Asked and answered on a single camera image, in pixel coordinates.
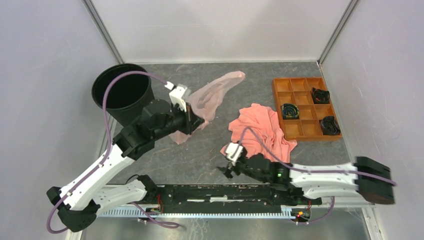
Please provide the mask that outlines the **pink plastic trash bag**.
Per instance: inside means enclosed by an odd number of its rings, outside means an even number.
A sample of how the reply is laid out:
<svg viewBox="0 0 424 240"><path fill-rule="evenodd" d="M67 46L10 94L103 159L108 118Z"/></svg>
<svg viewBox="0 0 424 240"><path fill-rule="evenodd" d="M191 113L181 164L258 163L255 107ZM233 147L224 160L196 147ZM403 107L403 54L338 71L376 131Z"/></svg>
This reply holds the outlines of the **pink plastic trash bag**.
<svg viewBox="0 0 424 240"><path fill-rule="evenodd" d="M196 131L203 130L215 118L217 108L223 103L226 93L245 77L242 71L229 72L189 94L186 103L191 105L197 116L204 119L204 123Z"/></svg>

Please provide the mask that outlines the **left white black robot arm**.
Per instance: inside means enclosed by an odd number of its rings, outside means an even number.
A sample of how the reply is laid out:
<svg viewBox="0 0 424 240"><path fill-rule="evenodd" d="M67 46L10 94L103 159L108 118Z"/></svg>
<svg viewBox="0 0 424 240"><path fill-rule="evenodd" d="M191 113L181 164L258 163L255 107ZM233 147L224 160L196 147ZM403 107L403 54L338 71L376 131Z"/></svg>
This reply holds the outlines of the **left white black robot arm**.
<svg viewBox="0 0 424 240"><path fill-rule="evenodd" d="M190 135L204 122L189 103L181 107L162 99L150 102L80 176L61 188L53 186L47 191L47 197L65 228L79 232L100 214L121 205L138 201L153 203L157 198L157 187L148 176L108 191L102 188L120 171L152 150L157 140L175 132Z"/></svg>

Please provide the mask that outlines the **black plastic trash bin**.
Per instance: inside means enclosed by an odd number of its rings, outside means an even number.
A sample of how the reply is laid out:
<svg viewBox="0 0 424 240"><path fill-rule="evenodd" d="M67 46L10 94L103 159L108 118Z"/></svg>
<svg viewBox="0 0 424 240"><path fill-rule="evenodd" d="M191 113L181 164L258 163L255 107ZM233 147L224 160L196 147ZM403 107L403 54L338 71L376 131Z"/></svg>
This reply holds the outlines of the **black plastic trash bin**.
<svg viewBox="0 0 424 240"><path fill-rule="evenodd" d="M118 64L103 71L94 81L91 95L101 108L108 85L120 74L146 70L132 63ZM149 76L132 74L116 82L109 91L106 111L123 127L142 114L143 108L155 99L152 80Z"/></svg>

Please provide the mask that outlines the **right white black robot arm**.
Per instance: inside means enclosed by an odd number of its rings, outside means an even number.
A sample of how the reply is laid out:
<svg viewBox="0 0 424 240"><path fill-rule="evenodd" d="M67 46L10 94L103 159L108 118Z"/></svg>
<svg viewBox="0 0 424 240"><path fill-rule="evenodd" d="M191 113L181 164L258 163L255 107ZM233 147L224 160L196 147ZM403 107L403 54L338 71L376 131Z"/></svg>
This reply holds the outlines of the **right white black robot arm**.
<svg viewBox="0 0 424 240"><path fill-rule="evenodd" d="M301 165L272 162L262 154L241 155L219 167L226 178L246 175L286 194L295 204L322 197L359 197L380 205L395 203L391 169L369 157L338 165Z"/></svg>

